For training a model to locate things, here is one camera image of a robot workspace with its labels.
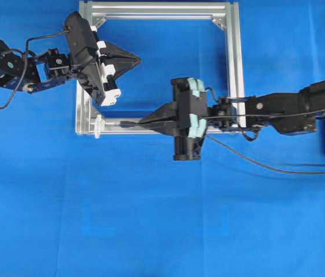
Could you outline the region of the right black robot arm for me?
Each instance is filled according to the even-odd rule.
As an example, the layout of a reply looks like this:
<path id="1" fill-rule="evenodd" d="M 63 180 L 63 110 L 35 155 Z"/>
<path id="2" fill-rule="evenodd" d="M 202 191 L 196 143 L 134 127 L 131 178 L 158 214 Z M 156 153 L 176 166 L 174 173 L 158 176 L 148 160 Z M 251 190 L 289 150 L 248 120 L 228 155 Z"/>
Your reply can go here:
<path id="1" fill-rule="evenodd" d="M 209 126 L 222 132 L 247 131 L 255 140 L 259 131 L 272 126 L 279 134 L 296 135 L 315 131 L 316 120 L 325 118 L 325 81 L 298 93 L 271 93 L 247 98 L 218 98 L 207 106 L 209 90 L 199 79 L 171 81 L 173 100 L 138 121 L 138 126 L 174 138 L 174 160 L 201 158 Z"/>

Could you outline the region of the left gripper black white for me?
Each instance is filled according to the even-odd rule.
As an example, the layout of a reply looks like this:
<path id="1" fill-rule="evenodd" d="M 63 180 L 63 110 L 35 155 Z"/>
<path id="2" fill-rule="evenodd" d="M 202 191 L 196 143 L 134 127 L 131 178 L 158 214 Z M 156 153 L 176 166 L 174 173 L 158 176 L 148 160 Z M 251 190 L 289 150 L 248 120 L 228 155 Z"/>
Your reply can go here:
<path id="1" fill-rule="evenodd" d="M 141 63 L 141 58 L 108 42 L 79 12 L 65 19 L 71 72 L 98 106 L 112 106 L 121 95 L 116 80 Z"/>

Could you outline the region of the right gripper black taped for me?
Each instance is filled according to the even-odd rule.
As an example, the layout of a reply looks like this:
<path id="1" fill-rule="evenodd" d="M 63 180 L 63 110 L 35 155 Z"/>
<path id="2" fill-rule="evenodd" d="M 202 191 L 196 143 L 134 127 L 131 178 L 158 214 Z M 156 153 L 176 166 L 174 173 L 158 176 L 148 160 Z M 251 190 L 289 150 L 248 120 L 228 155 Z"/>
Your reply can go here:
<path id="1" fill-rule="evenodd" d="M 163 104 L 139 120 L 139 126 L 174 136 L 175 161 L 199 160 L 208 127 L 205 118 L 209 115 L 204 83 L 200 79 L 185 77 L 175 78 L 171 84 L 174 102 Z"/>

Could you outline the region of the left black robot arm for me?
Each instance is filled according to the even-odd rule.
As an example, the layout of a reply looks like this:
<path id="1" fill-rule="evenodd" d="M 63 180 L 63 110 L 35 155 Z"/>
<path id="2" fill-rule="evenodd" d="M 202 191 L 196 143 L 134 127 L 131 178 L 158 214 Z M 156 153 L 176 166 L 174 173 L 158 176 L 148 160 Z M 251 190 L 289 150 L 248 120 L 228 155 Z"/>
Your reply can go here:
<path id="1" fill-rule="evenodd" d="M 116 80 L 140 64 L 140 57 L 99 40 L 97 28 L 79 12 L 68 15 L 59 34 L 66 37 L 68 54 L 56 48 L 20 51 L 0 40 L 0 87 L 35 93 L 74 78 L 98 106 L 115 104 L 121 95 Z"/>

